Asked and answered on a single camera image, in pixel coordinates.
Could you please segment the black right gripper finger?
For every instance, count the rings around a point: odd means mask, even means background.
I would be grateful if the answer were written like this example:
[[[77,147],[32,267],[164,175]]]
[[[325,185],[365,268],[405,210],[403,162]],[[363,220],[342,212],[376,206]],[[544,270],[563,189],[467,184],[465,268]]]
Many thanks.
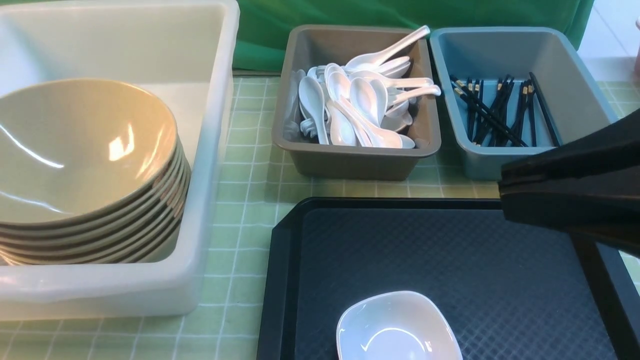
[[[640,254],[640,112],[502,167],[503,215]]]

